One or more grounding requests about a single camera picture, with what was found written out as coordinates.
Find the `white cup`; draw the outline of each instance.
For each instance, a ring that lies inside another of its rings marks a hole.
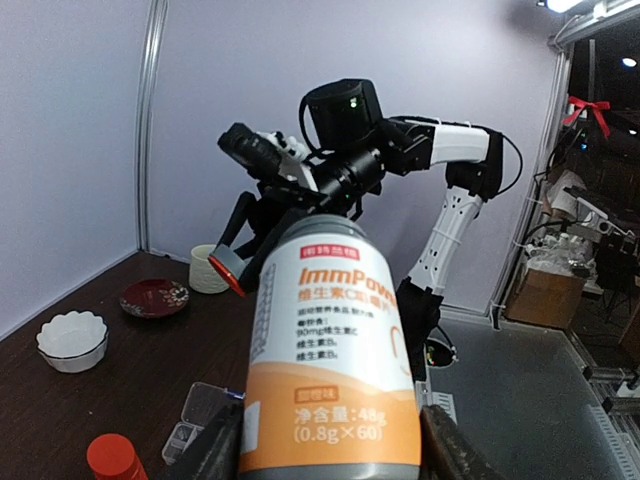
[[[209,263],[209,254],[215,245],[198,245],[191,249],[189,265],[189,286],[200,293],[222,293],[229,285]]]

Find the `bottle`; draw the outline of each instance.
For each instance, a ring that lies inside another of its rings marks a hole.
[[[420,425],[389,267],[350,220],[293,225],[264,264],[242,480],[411,480]]]
[[[87,462],[97,480],[149,480],[128,438],[108,433],[87,449]]]

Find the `open plastic container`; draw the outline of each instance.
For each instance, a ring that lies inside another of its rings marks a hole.
[[[237,400],[226,389],[202,382],[191,385],[182,408],[182,421],[173,428],[162,449],[165,463],[173,465],[216,413],[234,402]]]

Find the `red cylinder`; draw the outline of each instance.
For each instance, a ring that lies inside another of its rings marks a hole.
[[[97,480],[149,480],[128,438],[108,433],[87,449],[87,462]]]

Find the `red bow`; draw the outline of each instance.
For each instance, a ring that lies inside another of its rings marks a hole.
[[[602,112],[604,110],[611,110],[611,104],[609,102],[585,102],[584,100],[580,100],[578,97],[569,97],[569,103],[576,106],[573,115],[569,118],[565,119],[565,125],[573,125],[573,123],[578,119],[580,114],[586,109],[590,108],[593,111],[593,115],[596,117],[598,125],[602,128],[602,133],[604,133],[604,138],[609,138],[611,135],[611,130],[609,129],[609,125],[604,119]]]

